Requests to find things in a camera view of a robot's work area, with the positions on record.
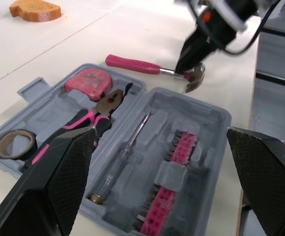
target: screwdriver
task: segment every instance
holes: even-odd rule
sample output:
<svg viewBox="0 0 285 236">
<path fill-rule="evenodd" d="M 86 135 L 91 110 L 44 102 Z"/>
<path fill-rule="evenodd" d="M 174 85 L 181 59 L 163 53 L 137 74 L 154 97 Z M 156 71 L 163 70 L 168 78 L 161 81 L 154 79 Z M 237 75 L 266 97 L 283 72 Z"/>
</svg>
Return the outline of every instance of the screwdriver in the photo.
<svg viewBox="0 0 285 236">
<path fill-rule="evenodd" d="M 111 166 L 103 183 L 100 184 L 97 190 L 90 195 L 89 200 L 93 201 L 98 205 L 101 205 L 103 201 L 106 199 L 106 197 L 109 195 L 110 190 L 115 184 L 116 179 L 121 174 L 124 167 L 126 166 L 128 157 L 131 154 L 136 138 L 138 137 L 139 133 L 141 132 L 141 130 L 143 129 L 143 127 L 145 126 L 151 115 L 152 115 L 151 111 L 149 111 L 144 116 L 139 126 L 136 128 L 134 134 L 131 136 L 129 142 L 121 149 L 121 151 L 116 156 L 115 162 Z"/>
</svg>

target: table surface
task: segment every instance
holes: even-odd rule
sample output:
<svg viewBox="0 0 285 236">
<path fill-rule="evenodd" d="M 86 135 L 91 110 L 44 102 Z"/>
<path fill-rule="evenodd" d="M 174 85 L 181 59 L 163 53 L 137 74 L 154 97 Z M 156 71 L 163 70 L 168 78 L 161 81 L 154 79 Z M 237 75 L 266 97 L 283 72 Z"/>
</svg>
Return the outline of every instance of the table surface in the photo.
<svg viewBox="0 0 285 236">
<path fill-rule="evenodd" d="M 184 6 L 168 0 L 53 0 L 63 16 L 47 23 L 12 18 L 13 0 L 0 0 L 0 126 L 21 111 L 26 102 L 17 94 L 36 77 L 51 86 L 83 63 L 104 65 L 114 54 L 175 68 L 194 21 Z M 258 18 L 230 48 L 243 48 L 251 39 Z M 208 57 L 202 85 L 187 96 L 228 110 L 231 125 L 248 128 L 254 90 L 257 43 L 244 55 L 223 53 Z M 184 93 L 186 82 L 166 75 L 115 70 L 146 83 L 147 90 L 163 87 Z M 0 170 L 0 203 L 16 180 Z M 240 208 L 241 185 L 227 146 L 207 226 L 207 236 L 234 236 Z M 71 235 L 111 236 L 78 215 Z"/>
</svg>

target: bread slice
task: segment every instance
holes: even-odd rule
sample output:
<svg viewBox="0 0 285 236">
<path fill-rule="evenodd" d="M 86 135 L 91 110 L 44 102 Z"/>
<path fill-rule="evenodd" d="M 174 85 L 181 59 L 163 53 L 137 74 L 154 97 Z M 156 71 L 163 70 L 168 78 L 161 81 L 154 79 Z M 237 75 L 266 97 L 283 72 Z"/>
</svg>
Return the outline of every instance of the bread slice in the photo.
<svg viewBox="0 0 285 236">
<path fill-rule="evenodd" d="M 13 17 L 25 21 L 45 22 L 61 17 L 60 6 L 42 0 L 18 0 L 9 7 Z"/>
</svg>

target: tool case compartment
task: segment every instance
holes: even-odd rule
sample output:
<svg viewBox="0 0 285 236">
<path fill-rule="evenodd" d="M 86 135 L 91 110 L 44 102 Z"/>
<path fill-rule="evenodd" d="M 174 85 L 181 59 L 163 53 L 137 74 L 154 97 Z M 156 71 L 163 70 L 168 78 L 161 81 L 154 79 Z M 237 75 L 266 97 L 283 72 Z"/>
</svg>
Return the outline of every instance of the tool case compartment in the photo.
<svg viewBox="0 0 285 236">
<path fill-rule="evenodd" d="M 137 137 L 128 164 L 110 195 L 102 205 L 91 202 L 88 197 L 149 110 L 153 115 Z M 156 181 L 174 134 L 185 131 L 197 135 L 197 146 L 187 164 L 186 176 L 179 178 L 179 172 L 172 172 L 171 178 L 164 180 L 173 181 L 179 191 L 161 235 L 172 235 L 174 231 L 178 235 L 203 236 L 230 120 L 230 114 L 221 108 L 163 88 L 145 93 L 112 134 L 100 158 L 90 165 L 82 214 L 117 235 L 140 235 L 132 224 Z"/>
<path fill-rule="evenodd" d="M 161 235 L 204 236 L 231 121 L 230 114 L 222 108 L 163 88 L 145 92 L 141 81 L 84 64 L 52 88 L 41 79 L 25 87 L 21 95 L 29 104 L 0 127 L 0 137 L 9 130 L 22 128 L 35 133 L 40 145 L 77 111 L 94 107 L 96 103 L 84 94 L 76 90 L 66 93 L 62 89 L 66 81 L 86 68 L 107 71 L 113 80 L 112 91 L 124 90 L 128 83 L 133 86 L 113 112 L 112 128 L 102 136 L 92 155 L 80 213 L 118 236 L 143 235 L 134 229 L 133 222 L 152 186 L 161 183 L 176 191 Z M 90 201 L 89 196 L 148 111 L 152 116 L 138 135 L 111 193 L 102 205 Z M 176 169 L 164 158 L 180 131 L 196 135 L 197 142 L 185 167 Z M 0 159 L 0 168 L 17 178 L 23 164 L 21 160 Z"/>
<path fill-rule="evenodd" d="M 145 91 L 145 84 L 94 64 L 81 65 L 52 88 L 43 78 L 37 78 L 19 90 L 18 94 L 28 102 L 28 105 L 0 127 L 0 138 L 10 130 L 26 129 L 36 135 L 37 145 L 40 146 L 56 130 L 73 118 L 79 110 L 93 108 L 96 103 L 90 101 L 85 94 L 74 89 L 67 93 L 63 89 L 65 82 L 89 68 L 101 69 L 111 75 L 113 84 L 111 92 L 116 89 L 125 90 L 128 83 L 133 83 L 121 105 L 112 114 L 112 128 L 102 136 L 100 145 L 92 155 L 92 158 L 96 159 L 96 153 L 100 152 L 101 145 L 103 146 L 103 143 L 108 139 L 109 133 L 113 133 L 118 126 L 117 123 L 122 120 L 123 116 L 126 116 L 124 110 L 135 104 L 136 100 Z M 27 143 L 19 141 L 16 145 L 19 146 L 19 149 L 22 149 L 22 146 L 26 146 Z M 0 159 L 0 169 L 11 173 L 15 178 L 19 178 L 24 163 L 22 160 Z"/>
</svg>

